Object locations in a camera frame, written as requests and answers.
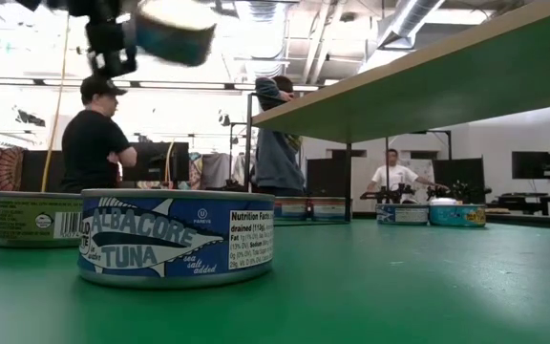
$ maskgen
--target person in gray hoodie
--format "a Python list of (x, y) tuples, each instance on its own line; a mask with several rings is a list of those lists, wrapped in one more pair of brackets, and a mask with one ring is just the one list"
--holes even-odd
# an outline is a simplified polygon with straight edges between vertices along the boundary
[[(293, 84), (285, 76), (256, 79), (256, 93), (263, 111), (294, 99)], [(305, 196), (305, 177), (296, 161), (301, 144), (295, 135), (268, 129), (258, 132), (255, 191), (278, 197)]]

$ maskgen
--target man in black t-shirt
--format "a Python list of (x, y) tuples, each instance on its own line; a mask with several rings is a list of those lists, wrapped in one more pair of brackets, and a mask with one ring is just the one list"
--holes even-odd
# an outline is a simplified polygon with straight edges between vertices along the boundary
[(79, 193), (87, 188), (114, 188), (118, 163), (133, 167), (137, 162), (135, 148), (112, 121), (118, 102), (126, 94), (112, 80), (92, 75), (80, 86), (80, 111), (63, 133), (65, 176), (61, 191)]

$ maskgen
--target ceiling duct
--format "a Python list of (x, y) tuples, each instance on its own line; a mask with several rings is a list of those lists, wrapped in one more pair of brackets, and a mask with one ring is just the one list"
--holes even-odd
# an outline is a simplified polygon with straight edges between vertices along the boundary
[(380, 20), (377, 34), (379, 49), (412, 49), (415, 35), (430, 12), (438, 9), (445, 0), (400, 0), (396, 11)]
[(251, 34), (245, 46), (257, 61), (246, 63), (246, 69), (256, 76), (273, 77), (284, 70), (281, 62), (269, 62), (283, 57), (286, 47), (286, 16), (291, 1), (235, 2), (239, 19)]

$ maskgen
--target tuna can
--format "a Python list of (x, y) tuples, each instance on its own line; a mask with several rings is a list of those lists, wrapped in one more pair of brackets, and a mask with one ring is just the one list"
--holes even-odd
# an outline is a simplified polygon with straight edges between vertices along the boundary
[(377, 223), (383, 225), (427, 225), (429, 208), (423, 204), (378, 204)]
[(306, 219), (306, 197), (277, 197), (275, 199), (275, 220), (304, 221)]
[(345, 221), (345, 198), (311, 197), (313, 221)]
[(88, 281), (184, 289), (271, 270), (270, 195), (220, 191), (83, 190), (78, 267)]
[(485, 205), (431, 205), (430, 224), (434, 226), (485, 226)]
[(0, 191), (0, 247), (77, 247), (82, 198)]

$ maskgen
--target ceiling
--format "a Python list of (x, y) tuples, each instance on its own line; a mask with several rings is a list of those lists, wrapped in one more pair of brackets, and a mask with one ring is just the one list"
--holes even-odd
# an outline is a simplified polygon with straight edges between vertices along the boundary
[[(437, 10), (417, 36), (416, 48), (448, 35), (466, 30), (486, 19), (491, 11), (506, 9), (519, 0), (448, 0)], [(375, 53), (376, 23), (393, 13), (395, 0), (348, 0), (331, 5), (323, 35), (318, 25), (323, 0), (302, 0), (286, 9), (285, 47), (278, 57), (283, 72), (296, 82), (323, 83), (342, 79), (358, 72)], [(340, 6), (342, 20), (335, 20)], [(82, 78), (90, 70), (85, 56), (87, 42), (83, 26), (86, 18), (72, 18), (67, 54), (67, 77)], [(0, 76), (60, 77), (64, 46), (66, 12), (40, 7), (30, 12), (13, 1), (0, 1)], [(132, 80), (167, 80), (197, 82), (244, 82), (255, 75), (264, 61), (252, 60), (252, 47), (268, 39), (268, 30), (249, 30), (247, 22), (221, 17), (217, 37), (207, 62), (197, 68), (184, 68), (152, 56), (138, 57), (137, 72), (124, 78)], [(317, 63), (323, 53), (323, 65)], [(312, 55), (307, 70), (307, 57)], [(377, 52), (387, 62), (401, 53)]]

